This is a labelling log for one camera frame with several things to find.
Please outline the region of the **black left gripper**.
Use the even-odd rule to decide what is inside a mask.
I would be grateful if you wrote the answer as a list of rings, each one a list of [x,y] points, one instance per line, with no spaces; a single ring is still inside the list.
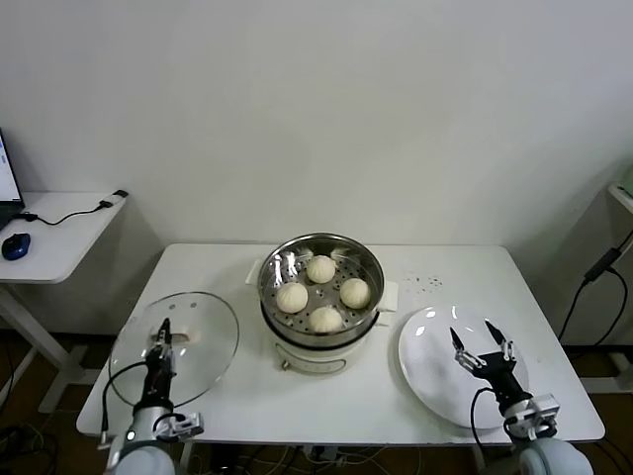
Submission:
[[[147,373],[142,386],[142,405],[144,407],[173,407],[171,401],[171,383],[174,377],[172,368],[173,333],[171,321],[165,318],[157,332],[153,332],[147,342]]]

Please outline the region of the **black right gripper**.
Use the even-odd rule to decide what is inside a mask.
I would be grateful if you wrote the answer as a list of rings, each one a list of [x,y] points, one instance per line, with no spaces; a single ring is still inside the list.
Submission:
[[[516,366],[513,341],[508,340],[502,331],[491,321],[485,320],[486,327],[498,346],[498,351],[474,355],[468,351],[461,338],[450,328],[451,342],[455,350],[454,359],[465,369],[472,369],[472,375],[487,381],[498,401],[524,401],[532,397],[524,390],[514,376]]]

